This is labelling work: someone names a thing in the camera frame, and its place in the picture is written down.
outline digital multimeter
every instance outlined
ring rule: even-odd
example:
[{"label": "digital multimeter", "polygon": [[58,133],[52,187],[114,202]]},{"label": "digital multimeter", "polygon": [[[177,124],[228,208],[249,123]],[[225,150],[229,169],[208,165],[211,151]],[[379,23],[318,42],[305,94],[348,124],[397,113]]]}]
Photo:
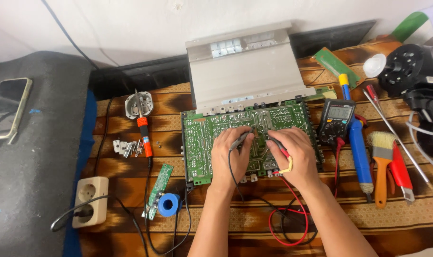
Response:
[{"label": "digital multimeter", "polygon": [[335,138],[345,139],[347,128],[353,117],[356,102],[352,100],[326,99],[318,126],[318,139],[330,144]]}]

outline blue desoldering pump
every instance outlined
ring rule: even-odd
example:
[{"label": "blue desoldering pump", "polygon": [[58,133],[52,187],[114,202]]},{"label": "blue desoldering pump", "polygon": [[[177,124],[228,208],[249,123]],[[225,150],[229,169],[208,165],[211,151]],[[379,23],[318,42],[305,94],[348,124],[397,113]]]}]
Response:
[{"label": "blue desoldering pump", "polygon": [[[348,90],[348,76],[346,74],[339,75],[339,83],[344,93],[344,99],[350,100]],[[374,184],[370,175],[369,161],[365,151],[364,138],[362,137],[362,121],[357,120],[354,115],[349,123],[349,138],[351,145],[351,153],[353,155],[354,167],[358,175],[359,186],[362,192],[367,197],[367,202],[372,202],[370,194],[374,191]]]}]

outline blue spool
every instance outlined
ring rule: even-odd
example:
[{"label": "blue spool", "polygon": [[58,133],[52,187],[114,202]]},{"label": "blue spool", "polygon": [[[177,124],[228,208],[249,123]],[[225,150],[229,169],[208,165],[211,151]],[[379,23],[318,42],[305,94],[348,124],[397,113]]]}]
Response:
[{"label": "blue spool", "polygon": [[172,216],[182,209],[182,202],[177,194],[164,194],[158,201],[158,211],[164,217]]}]

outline smartphone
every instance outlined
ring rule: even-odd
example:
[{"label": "smartphone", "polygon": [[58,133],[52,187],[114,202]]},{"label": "smartphone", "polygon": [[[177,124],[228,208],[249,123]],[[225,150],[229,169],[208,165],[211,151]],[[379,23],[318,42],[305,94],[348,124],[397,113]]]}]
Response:
[{"label": "smartphone", "polygon": [[7,79],[0,83],[0,139],[16,135],[32,80]]}]

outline power socket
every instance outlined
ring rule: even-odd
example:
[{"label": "power socket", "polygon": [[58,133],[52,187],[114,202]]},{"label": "power socket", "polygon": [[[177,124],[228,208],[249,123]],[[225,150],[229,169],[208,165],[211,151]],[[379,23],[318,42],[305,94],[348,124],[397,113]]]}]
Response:
[{"label": "power socket", "polygon": [[[107,195],[109,192],[109,179],[105,177],[93,177],[80,179],[77,183],[75,205],[87,202],[93,198]],[[74,211],[72,218],[73,228],[82,228],[101,224],[107,216],[107,198],[99,199],[84,205]]]}]

